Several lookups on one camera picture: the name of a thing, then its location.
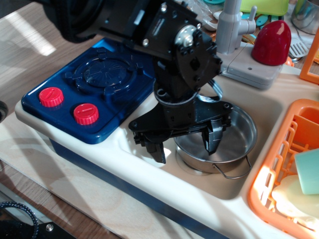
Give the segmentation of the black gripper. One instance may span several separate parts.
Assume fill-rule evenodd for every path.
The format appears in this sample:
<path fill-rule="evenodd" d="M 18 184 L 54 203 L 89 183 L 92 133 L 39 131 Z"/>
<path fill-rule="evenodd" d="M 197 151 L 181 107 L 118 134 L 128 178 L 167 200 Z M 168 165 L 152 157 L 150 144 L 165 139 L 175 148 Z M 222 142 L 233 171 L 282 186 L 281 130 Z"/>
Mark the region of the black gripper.
<path fill-rule="evenodd" d="M 209 155 L 216 152 L 223 132 L 231 124 L 229 102 L 213 102 L 211 98 L 198 94 L 186 104 L 177 107 L 158 103 L 151 111 L 129 124 L 136 144 L 145 146 L 153 159 L 166 164 L 163 142 L 169 138 L 201 133 Z"/>

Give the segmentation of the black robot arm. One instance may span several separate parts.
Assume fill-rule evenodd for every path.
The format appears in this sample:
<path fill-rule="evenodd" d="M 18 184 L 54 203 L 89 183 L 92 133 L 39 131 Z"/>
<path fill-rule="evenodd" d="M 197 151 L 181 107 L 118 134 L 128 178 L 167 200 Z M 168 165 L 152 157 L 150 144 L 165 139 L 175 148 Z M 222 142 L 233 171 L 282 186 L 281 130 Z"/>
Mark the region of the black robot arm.
<path fill-rule="evenodd" d="M 200 132 L 206 151 L 216 152 L 230 126 L 232 106 L 214 82 L 222 60 L 187 4 L 173 0 L 44 0 L 62 37 L 81 43 L 101 35 L 151 55 L 158 104 L 130 122 L 137 144 L 165 163 L 163 143 Z"/>

